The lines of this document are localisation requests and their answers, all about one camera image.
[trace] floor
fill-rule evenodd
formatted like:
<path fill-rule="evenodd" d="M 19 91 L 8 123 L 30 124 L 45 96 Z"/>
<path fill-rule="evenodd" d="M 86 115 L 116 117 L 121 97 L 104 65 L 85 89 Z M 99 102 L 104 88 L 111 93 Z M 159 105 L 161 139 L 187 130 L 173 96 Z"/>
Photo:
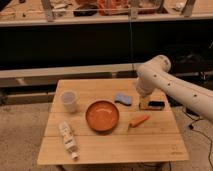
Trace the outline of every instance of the floor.
<path fill-rule="evenodd" d="M 35 103 L 0 107 L 0 171 L 57 170 L 54 166 L 38 166 L 36 164 L 50 106 L 51 103 Z M 190 155 L 189 161 L 171 162 L 172 171 L 210 171 L 209 140 L 188 128 L 192 121 L 182 112 L 182 107 L 172 109 Z M 194 129 L 204 132 L 213 139 L 212 128 L 212 124 L 206 120 L 194 124 Z M 65 168 L 68 171 L 155 170 L 154 167 L 144 166 L 141 163 L 65 166 Z M 169 164 L 163 168 L 163 171 L 167 170 L 170 170 Z"/>

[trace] orange bowl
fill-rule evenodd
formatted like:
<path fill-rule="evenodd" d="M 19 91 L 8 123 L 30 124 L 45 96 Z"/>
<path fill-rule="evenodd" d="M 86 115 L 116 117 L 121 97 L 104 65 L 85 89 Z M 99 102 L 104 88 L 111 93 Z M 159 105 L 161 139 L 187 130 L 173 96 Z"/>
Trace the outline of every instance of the orange bowl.
<path fill-rule="evenodd" d="M 110 131 L 118 123 L 119 111 L 109 101 L 97 101 L 92 103 L 86 111 L 86 120 L 90 128 L 95 131 Z"/>

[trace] small bottle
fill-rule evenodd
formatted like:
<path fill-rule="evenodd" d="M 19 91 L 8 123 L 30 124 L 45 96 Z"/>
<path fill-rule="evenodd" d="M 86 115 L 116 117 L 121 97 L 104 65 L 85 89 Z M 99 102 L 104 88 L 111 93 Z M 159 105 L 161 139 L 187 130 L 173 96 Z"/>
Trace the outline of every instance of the small bottle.
<path fill-rule="evenodd" d="M 60 134 L 63 136 L 63 143 L 65 149 L 68 151 L 68 153 L 71 154 L 73 160 L 77 160 L 78 159 L 77 144 L 73 136 L 73 132 L 70 129 L 68 123 L 61 122 L 59 124 L 59 131 Z"/>

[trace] blue sponge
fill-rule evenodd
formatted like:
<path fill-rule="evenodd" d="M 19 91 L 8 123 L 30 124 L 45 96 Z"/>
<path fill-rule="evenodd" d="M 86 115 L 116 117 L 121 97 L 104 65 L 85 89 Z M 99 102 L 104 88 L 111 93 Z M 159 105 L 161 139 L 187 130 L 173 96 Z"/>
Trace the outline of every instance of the blue sponge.
<path fill-rule="evenodd" d="M 121 103 L 126 106 L 132 105 L 132 97 L 123 95 L 122 93 L 117 93 L 115 95 L 115 103 Z"/>

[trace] table leg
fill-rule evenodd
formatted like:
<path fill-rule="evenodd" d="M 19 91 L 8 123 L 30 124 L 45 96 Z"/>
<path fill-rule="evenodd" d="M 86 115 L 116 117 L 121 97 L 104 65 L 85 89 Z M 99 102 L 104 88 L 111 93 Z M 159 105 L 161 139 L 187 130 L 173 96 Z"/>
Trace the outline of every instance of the table leg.
<path fill-rule="evenodd" d="M 58 171 L 66 171 L 62 165 L 55 165 Z"/>
<path fill-rule="evenodd" d="M 165 164 L 166 164 L 166 162 L 158 163 L 158 164 L 156 165 L 156 166 L 157 166 L 157 167 L 156 167 L 156 171 L 162 171 Z"/>

